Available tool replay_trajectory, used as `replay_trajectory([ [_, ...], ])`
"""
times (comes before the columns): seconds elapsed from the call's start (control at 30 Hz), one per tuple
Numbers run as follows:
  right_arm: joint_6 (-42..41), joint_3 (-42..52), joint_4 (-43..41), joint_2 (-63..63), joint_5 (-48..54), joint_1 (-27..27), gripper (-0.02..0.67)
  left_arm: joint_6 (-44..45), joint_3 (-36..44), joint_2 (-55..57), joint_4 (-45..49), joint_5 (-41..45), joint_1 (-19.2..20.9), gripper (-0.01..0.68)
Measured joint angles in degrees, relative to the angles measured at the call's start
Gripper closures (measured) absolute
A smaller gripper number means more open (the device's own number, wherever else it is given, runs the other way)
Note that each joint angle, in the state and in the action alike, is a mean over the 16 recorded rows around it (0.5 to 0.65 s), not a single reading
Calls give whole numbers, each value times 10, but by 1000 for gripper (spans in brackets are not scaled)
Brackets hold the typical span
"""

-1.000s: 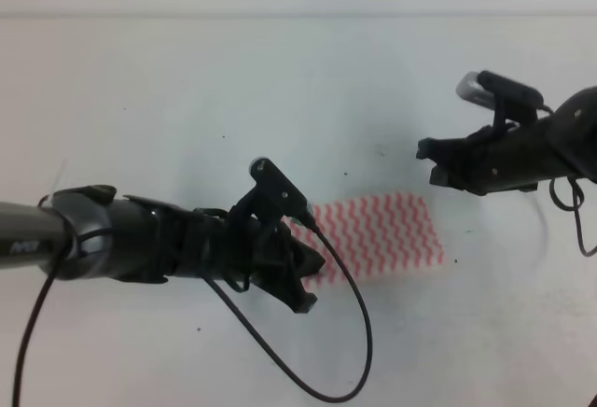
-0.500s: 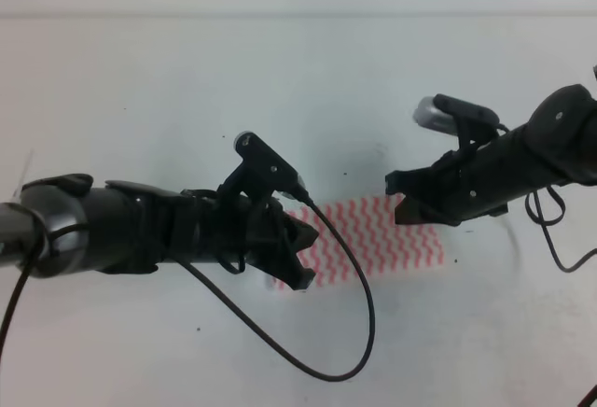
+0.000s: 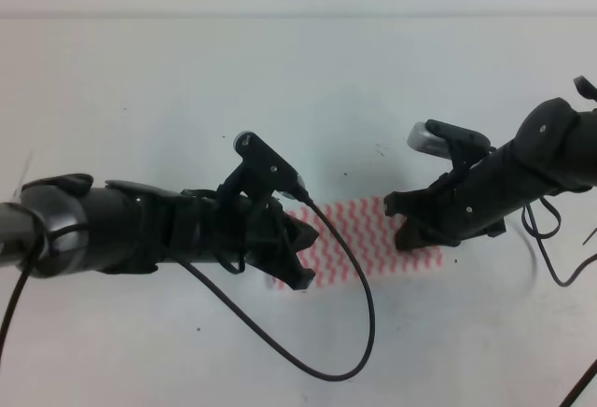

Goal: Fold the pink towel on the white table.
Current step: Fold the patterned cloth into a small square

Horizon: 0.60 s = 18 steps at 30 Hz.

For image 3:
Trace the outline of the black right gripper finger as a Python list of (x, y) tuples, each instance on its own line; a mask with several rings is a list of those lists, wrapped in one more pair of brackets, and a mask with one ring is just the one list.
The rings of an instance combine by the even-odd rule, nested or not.
[(432, 244), (423, 236), (421, 228), (406, 219), (395, 233), (395, 247), (399, 252), (410, 252)]

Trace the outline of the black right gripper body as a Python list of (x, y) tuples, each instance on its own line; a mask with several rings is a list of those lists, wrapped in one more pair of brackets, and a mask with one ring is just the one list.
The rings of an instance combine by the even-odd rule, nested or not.
[(481, 163), (462, 174), (452, 171), (426, 189), (386, 195), (384, 213), (390, 218), (402, 215), (418, 225), (432, 246), (494, 238), (507, 230), (504, 215), (493, 205), (501, 200), (506, 175), (502, 163)]

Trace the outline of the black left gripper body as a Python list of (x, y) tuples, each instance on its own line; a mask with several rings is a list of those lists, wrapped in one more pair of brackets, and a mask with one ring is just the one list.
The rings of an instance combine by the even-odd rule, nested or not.
[(213, 190), (185, 190), (170, 200), (170, 257), (215, 262), (232, 274), (252, 266), (271, 276), (297, 276), (292, 239), (295, 220), (272, 197), (234, 195), (220, 201)]

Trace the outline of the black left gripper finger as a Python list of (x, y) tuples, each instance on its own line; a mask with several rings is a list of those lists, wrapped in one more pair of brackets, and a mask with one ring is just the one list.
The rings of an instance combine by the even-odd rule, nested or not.
[(292, 290), (304, 290), (313, 281), (313, 270), (303, 267), (298, 256), (293, 254), (280, 260), (274, 277)]
[(285, 233), (293, 253), (299, 253), (313, 246), (319, 237), (318, 231), (298, 219), (287, 219), (284, 221)]

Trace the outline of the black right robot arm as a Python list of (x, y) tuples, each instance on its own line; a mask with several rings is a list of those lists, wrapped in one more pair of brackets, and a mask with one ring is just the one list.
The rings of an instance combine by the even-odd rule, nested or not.
[(499, 148), (478, 132), (430, 119), (417, 123), (411, 148), (452, 163), (426, 189), (394, 191), (383, 202), (388, 217), (405, 222), (396, 249), (456, 247), (464, 240), (505, 232), (505, 218), (546, 195), (584, 192), (596, 185), (596, 113), (548, 100)]

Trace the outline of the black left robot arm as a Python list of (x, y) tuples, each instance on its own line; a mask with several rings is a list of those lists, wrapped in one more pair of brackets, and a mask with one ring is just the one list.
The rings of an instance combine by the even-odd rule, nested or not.
[(315, 272), (299, 252), (317, 231), (288, 215), (274, 199), (253, 200), (214, 190), (174, 192), (90, 175), (71, 174), (25, 184), (1, 205), (1, 264), (51, 278), (83, 272), (153, 274), (183, 258), (215, 262), (238, 274), (252, 266), (289, 286), (307, 288)]

